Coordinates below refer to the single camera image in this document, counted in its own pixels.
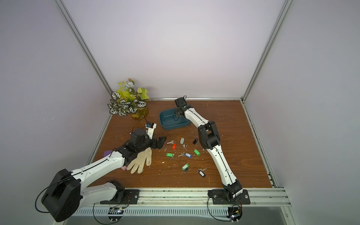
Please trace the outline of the right connector board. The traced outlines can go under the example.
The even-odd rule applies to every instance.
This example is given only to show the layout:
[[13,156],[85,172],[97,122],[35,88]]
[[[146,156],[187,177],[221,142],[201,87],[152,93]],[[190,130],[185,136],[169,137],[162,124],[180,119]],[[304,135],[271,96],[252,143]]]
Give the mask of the right connector board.
[[239,222],[242,219],[243,216],[243,210],[242,206],[236,204],[232,205],[231,207],[228,207],[228,217],[230,221],[233,222]]

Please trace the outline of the red tag key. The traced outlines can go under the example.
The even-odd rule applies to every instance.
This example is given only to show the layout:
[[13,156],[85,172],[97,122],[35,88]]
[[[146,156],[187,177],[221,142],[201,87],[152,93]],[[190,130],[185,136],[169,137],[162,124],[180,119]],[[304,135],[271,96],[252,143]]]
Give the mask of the red tag key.
[[167,144],[171,144],[171,145],[172,145],[172,149],[173,149],[173,150],[175,150],[175,149],[176,149],[177,144],[176,144],[176,142],[175,142],[175,141],[170,141],[170,142],[168,142]]

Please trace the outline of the purple pink toy shovel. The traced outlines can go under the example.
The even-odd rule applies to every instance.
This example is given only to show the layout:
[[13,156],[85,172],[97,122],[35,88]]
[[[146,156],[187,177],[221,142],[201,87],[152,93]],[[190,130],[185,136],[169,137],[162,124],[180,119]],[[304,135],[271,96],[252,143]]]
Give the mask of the purple pink toy shovel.
[[[103,157],[107,157],[112,153],[112,151],[105,151],[103,154]],[[122,166],[121,170],[126,171],[127,170],[127,166]]]

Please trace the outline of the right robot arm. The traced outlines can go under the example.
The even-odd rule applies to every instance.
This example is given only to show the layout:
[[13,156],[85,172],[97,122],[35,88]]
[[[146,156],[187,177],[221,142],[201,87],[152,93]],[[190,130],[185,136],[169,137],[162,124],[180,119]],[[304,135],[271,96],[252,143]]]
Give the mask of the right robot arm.
[[223,154],[216,123],[202,117],[192,105],[186,102],[185,97],[180,97],[174,102],[176,104],[175,114],[186,118],[197,127],[198,140],[210,154],[219,171],[225,198],[231,203],[235,202],[243,193],[243,188]]

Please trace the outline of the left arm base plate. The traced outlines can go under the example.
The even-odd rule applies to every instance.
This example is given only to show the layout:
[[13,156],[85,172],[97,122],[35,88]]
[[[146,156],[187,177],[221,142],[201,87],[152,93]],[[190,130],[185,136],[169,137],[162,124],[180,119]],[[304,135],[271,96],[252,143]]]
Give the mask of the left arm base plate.
[[108,201],[101,201],[100,204],[136,205],[139,199],[139,193],[139,189],[125,189],[116,193],[113,199]]

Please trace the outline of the teal plastic storage box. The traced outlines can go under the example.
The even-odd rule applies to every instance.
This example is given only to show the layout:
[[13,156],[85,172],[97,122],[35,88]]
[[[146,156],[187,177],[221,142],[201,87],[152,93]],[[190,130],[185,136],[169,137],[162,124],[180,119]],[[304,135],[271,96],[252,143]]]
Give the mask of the teal plastic storage box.
[[168,109],[159,114],[160,125],[166,131],[187,127],[191,124],[190,120],[175,114],[175,110],[176,108]]

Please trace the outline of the aluminium front rail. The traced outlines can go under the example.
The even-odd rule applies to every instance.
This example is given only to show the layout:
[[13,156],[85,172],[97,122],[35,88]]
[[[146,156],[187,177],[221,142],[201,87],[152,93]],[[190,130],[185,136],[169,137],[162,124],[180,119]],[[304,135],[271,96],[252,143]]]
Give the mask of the aluminium front rail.
[[[200,206],[214,205],[208,197],[207,188],[138,188],[140,190],[139,199],[136,205],[131,206],[151,206],[151,205],[189,205]],[[247,189],[251,204],[249,206],[279,206],[290,207],[290,200],[283,188],[249,188]],[[101,196],[101,191],[96,191],[90,187],[81,193],[83,199],[80,206],[83,208],[91,206],[101,201],[107,201],[107,196]]]

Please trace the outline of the connector board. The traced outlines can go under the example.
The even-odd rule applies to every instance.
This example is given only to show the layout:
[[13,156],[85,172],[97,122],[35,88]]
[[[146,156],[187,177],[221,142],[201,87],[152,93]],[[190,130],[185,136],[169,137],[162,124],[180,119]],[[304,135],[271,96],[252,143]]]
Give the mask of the connector board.
[[242,206],[236,204],[232,205],[231,207],[228,207],[228,217],[230,221],[233,222],[239,222],[242,219],[243,216],[243,210]]
[[110,207],[107,213],[110,223],[117,223],[124,215],[124,209],[121,207]]

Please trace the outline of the potted plant in amber vase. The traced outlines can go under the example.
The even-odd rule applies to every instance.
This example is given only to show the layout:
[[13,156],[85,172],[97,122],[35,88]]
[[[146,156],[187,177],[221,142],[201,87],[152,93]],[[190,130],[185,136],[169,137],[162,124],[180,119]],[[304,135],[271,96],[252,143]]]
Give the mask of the potted plant in amber vase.
[[148,90],[135,87],[135,82],[128,79],[118,83],[118,90],[111,93],[107,104],[109,113],[125,117],[130,115],[134,120],[142,120],[148,116],[147,101],[150,99]]

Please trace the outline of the left connector board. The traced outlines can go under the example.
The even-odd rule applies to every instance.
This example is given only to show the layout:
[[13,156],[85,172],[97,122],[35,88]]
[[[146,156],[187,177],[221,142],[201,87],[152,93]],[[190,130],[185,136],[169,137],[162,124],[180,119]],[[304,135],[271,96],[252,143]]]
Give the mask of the left connector board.
[[110,223],[117,223],[124,215],[124,209],[121,207],[110,207],[107,213]]

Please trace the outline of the blue tag key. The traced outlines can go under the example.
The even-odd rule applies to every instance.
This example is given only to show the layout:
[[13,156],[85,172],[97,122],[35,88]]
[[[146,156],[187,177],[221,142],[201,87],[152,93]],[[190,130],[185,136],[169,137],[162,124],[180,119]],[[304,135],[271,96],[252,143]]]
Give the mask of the blue tag key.
[[179,155],[179,157],[188,157],[188,158],[192,158],[193,155],[191,155],[190,153],[182,153],[181,155]]

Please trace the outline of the mint tag key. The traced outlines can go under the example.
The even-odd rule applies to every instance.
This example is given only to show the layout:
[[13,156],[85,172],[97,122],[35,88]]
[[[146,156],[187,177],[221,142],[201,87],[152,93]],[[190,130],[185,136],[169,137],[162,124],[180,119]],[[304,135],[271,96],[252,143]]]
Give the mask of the mint tag key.
[[184,149],[186,149],[185,139],[184,139],[184,138],[181,138],[180,143],[181,143],[182,147],[183,147]]

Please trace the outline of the black framed tag key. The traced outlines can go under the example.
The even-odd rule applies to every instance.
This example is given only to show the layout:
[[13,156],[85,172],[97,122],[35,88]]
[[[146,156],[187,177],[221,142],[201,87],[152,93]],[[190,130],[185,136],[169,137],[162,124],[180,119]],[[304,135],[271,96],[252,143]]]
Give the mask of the black framed tag key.
[[206,177],[206,174],[204,173],[205,170],[206,170],[206,168],[205,168],[205,169],[199,169],[199,170],[198,170],[198,173],[199,173],[203,178]]

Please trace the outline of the cream knit work glove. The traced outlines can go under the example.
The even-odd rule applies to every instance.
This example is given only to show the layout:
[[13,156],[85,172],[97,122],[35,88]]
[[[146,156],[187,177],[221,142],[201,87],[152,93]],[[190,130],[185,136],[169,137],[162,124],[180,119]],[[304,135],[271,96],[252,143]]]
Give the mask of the cream knit work glove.
[[128,164],[127,171],[130,171],[131,174],[134,174],[135,172],[141,174],[144,170],[144,166],[149,167],[151,164],[152,149],[147,148],[146,150],[140,152],[137,157]]

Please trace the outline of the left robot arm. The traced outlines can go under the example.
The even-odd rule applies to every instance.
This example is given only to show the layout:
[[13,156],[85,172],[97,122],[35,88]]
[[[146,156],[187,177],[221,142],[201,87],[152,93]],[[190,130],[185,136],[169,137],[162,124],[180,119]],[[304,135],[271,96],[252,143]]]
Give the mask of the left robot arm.
[[104,158],[73,171],[63,169],[57,172],[41,203],[56,222],[68,219],[84,206],[100,202],[122,203],[125,188],[118,181],[93,187],[91,184],[111,171],[128,165],[146,149],[161,149],[166,139],[165,136],[154,138],[151,128],[133,131],[129,140]]

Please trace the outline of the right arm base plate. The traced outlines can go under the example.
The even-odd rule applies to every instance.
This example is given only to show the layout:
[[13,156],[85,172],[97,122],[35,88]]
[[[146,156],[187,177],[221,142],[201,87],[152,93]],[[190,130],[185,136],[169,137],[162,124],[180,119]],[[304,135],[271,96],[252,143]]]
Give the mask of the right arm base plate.
[[241,194],[235,194],[231,196],[224,189],[212,189],[208,190],[208,197],[214,205],[221,204],[244,204],[250,205],[250,197],[246,189],[242,190]]

